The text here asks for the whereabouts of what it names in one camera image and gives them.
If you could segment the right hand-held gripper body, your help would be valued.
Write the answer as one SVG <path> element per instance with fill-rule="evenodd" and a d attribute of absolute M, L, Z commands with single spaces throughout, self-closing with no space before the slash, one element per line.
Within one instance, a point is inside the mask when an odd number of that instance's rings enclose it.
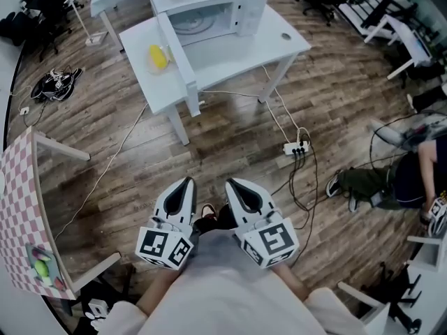
<path fill-rule="evenodd" d="M 290 218 L 284 218 L 278 209 L 235 228 L 235 238 L 261 269 L 284 262 L 300 246 Z"/>

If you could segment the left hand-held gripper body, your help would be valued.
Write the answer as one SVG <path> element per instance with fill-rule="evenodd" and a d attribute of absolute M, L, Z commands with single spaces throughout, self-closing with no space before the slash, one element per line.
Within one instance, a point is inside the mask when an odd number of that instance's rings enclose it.
<path fill-rule="evenodd" d="M 135 254 L 157 267 L 181 269 L 194 248 L 190 240 L 192 233 L 190 225 L 151 217 L 140 228 Z"/>

